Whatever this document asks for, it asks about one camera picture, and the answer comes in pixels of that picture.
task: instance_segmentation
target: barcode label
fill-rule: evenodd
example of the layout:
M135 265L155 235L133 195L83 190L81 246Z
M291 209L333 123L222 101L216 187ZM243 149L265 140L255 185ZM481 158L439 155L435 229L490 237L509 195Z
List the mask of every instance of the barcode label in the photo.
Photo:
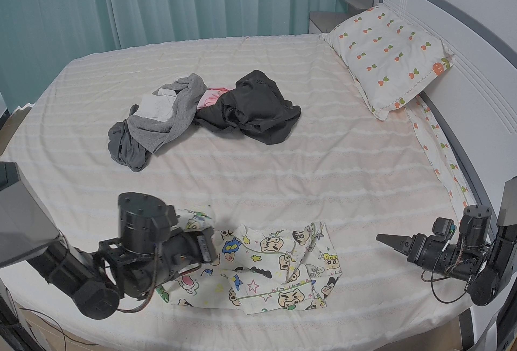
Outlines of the barcode label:
M208 246L206 244L205 237L202 235L198 235L197 244L201 249L201 254L203 255L203 260L207 263L212 262L212 257L210 256L210 251L208 250Z

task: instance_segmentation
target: gray garment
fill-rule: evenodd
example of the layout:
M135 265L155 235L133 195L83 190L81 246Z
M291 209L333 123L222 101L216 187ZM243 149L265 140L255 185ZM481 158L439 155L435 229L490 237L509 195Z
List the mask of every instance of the gray garment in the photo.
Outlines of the gray garment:
M129 110L129 116L137 109L138 105L134 104ZM127 120L116 122L107 132L107 136L110 139L107 149L114 161L129 167L133 172L139 172L145 167L149 152L131 137Z
M194 120L197 103L207 90L203 79L192 73L188 77L179 78L172 84L165 84L160 89L172 89L177 93L172 104L172 117L166 122L139 117L136 114L128 117L129 132L151 153L158 151L165 143L178 138Z

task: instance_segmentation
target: nightstand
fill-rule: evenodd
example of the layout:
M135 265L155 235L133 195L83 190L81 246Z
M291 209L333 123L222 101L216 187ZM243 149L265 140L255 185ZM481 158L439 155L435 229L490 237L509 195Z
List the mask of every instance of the nightstand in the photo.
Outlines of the nightstand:
M339 1L347 7L348 12L311 11L309 13L309 34L330 32L341 22L373 6L373 0Z

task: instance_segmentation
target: wooden floor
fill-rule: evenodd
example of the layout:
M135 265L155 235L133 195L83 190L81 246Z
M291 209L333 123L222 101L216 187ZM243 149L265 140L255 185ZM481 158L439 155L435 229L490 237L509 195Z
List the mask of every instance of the wooden floor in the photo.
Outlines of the wooden floor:
M15 134L16 129L22 123L25 116L29 113L30 107L22 110L15 111L13 115L7 120L3 128L0 130L0 155L3 154L7 144ZM49 326L39 316L34 313L23 311L27 321L33 328L39 329L44 336L51 348L56 351L64 351L64 339L61 332L53 326ZM76 335L65 331L65 334L74 340L81 341L89 344L89 341L83 340ZM67 351L112 351L113 348L106 348L100 345L85 345L70 339L66 339ZM385 345L379 348L377 351L451 351L461 349L461 334L460 334L460 323L458 318L454 318L452 321L444 324L441 327L437 327L431 331L425 332L420 335L415 335L405 340L397 341L392 344Z

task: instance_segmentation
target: headboard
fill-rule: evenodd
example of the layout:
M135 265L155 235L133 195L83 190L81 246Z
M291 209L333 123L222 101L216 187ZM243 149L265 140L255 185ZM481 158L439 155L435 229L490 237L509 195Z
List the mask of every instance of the headboard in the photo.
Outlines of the headboard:
M453 146L478 203L499 212L517 175L517 53L444 0L379 0L441 38L455 65L422 94ZM495 223L491 226L491 236Z

